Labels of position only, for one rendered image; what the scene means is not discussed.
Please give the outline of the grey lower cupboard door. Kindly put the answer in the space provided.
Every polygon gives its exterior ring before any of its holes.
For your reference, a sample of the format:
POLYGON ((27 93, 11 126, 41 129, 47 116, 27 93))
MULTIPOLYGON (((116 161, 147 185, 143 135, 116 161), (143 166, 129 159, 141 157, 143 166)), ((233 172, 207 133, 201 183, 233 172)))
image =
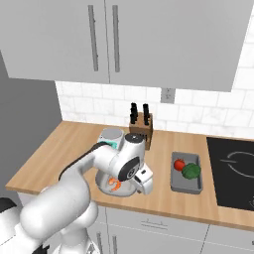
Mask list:
POLYGON ((117 254, 200 254, 203 243, 167 234, 108 226, 111 253, 112 236, 117 236, 117 254))
POLYGON ((110 254, 109 244, 108 244, 107 225, 105 223, 95 222, 92 226, 90 226, 87 229, 87 231, 91 240, 95 243, 96 246, 97 246, 96 232, 101 232, 103 254, 110 254))

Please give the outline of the black hob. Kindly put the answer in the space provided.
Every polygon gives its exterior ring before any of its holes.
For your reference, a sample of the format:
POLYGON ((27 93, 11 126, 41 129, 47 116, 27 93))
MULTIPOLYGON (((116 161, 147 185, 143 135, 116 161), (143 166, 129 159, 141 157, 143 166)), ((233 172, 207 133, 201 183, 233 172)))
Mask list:
POLYGON ((207 137, 219 206, 254 211, 254 141, 207 137))

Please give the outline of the white meat container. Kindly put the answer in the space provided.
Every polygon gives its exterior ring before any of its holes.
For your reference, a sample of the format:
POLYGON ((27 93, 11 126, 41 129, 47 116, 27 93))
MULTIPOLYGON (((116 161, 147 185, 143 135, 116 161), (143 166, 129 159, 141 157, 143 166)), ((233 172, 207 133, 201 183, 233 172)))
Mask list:
POLYGON ((95 182, 98 186, 98 188, 108 194, 108 195, 114 195, 114 196, 130 196, 133 193, 136 192, 136 188, 131 185, 128 181, 121 182, 121 188, 117 191, 111 191, 111 186, 108 184, 108 180, 110 178, 113 178, 112 176, 103 173, 102 171, 98 171, 95 177, 95 182))

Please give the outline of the white kitchen scale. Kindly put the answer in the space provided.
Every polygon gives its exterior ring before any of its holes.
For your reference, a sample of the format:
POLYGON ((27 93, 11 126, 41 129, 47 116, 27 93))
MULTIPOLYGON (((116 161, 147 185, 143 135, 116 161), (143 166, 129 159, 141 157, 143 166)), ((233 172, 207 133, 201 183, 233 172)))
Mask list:
POLYGON ((123 144, 124 132, 119 128, 104 128, 99 135, 98 142, 106 142, 112 148, 120 150, 123 144))

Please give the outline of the wide grey upper cupboard door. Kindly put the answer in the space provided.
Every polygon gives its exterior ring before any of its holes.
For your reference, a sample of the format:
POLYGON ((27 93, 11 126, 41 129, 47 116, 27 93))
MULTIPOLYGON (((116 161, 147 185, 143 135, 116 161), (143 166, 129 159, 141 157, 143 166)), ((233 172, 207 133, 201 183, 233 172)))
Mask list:
POLYGON ((105 0, 110 82, 229 91, 254 0, 105 0), (118 6, 120 72, 112 5, 118 6))

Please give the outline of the wooden knife block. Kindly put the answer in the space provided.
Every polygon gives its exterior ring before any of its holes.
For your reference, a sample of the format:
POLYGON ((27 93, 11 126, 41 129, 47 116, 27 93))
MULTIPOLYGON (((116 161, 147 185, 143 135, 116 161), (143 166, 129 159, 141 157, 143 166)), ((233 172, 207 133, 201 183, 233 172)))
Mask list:
POLYGON ((153 136, 153 115, 150 115, 148 118, 148 125, 146 125, 144 121, 144 114, 139 112, 135 123, 129 123, 129 131, 131 133, 143 135, 145 140, 145 149, 149 151, 153 136))

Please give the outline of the grey fridge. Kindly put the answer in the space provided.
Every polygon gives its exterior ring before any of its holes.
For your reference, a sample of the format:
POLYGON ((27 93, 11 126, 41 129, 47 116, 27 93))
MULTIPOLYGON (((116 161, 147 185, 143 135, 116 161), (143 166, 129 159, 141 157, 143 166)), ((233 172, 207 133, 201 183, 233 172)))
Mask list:
POLYGON ((0 52, 0 197, 20 203, 5 186, 61 121, 55 83, 10 78, 0 52))

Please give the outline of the grey wall socket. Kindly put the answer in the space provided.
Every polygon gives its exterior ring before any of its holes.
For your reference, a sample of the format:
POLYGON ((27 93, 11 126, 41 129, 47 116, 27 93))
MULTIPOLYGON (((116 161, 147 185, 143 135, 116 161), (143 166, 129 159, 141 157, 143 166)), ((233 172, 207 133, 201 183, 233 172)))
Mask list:
POLYGON ((174 88, 163 88, 161 91, 162 103, 175 103, 176 90, 174 88))

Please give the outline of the grey drawer front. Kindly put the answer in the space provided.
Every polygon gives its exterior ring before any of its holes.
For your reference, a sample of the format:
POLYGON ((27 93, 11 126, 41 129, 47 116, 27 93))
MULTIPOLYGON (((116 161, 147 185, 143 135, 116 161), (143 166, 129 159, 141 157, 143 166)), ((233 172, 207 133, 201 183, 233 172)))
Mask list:
POLYGON ((208 225, 200 222, 193 222, 183 219, 141 213, 117 208, 106 208, 107 222, 109 225, 116 225, 126 228, 144 230, 154 233, 177 236, 184 239, 197 240, 203 243, 208 225), (162 221, 168 225, 168 230, 153 228, 141 225, 141 221, 150 220, 153 222, 162 221))
POLYGON ((254 254, 254 231, 210 225, 201 254, 254 254))

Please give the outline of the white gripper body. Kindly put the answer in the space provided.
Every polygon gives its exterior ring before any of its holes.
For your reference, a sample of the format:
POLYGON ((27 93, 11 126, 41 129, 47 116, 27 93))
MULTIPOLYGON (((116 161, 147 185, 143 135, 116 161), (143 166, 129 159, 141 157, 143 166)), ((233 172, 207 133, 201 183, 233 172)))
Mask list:
POLYGON ((136 188, 143 194, 150 194, 153 190, 153 178, 141 178, 138 176, 134 177, 136 188))

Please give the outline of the grey vegetable container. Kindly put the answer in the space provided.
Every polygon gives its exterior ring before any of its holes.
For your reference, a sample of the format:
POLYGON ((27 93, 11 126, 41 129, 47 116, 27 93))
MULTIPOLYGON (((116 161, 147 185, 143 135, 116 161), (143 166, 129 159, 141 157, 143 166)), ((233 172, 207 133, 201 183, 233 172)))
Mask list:
POLYGON ((171 189, 178 192, 200 194, 202 191, 202 175, 191 180, 185 178, 181 171, 175 169, 174 162, 177 159, 182 159, 185 165, 193 163, 200 166, 198 154, 173 152, 171 159, 171 189))

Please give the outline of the orange shrimp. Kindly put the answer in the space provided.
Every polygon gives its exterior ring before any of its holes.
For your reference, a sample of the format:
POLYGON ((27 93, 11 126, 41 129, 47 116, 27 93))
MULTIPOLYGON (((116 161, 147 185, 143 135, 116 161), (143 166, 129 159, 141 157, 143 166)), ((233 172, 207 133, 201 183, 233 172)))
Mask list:
POLYGON ((111 191, 118 191, 121 188, 121 182, 115 178, 110 178, 108 184, 111 186, 111 191))

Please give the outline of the red tomato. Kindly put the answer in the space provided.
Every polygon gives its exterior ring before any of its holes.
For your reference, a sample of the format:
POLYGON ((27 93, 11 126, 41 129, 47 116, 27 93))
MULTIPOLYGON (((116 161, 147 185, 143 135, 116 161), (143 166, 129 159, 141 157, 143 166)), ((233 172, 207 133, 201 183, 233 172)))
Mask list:
POLYGON ((174 162, 174 168, 177 170, 177 171, 181 171, 184 166, 185 166, 185 161, 183 159, 176 159, 175 162, 174 162))

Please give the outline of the green broccoli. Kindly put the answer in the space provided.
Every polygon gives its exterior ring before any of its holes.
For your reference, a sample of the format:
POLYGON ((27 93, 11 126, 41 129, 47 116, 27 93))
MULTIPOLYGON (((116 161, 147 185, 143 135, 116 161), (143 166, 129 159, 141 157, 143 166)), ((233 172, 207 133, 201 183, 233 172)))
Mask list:
POLYGON ((196 179, 200 175, 201 168, 195 163, 188 163, 183 167, 182 175, 188 180, 196 179))

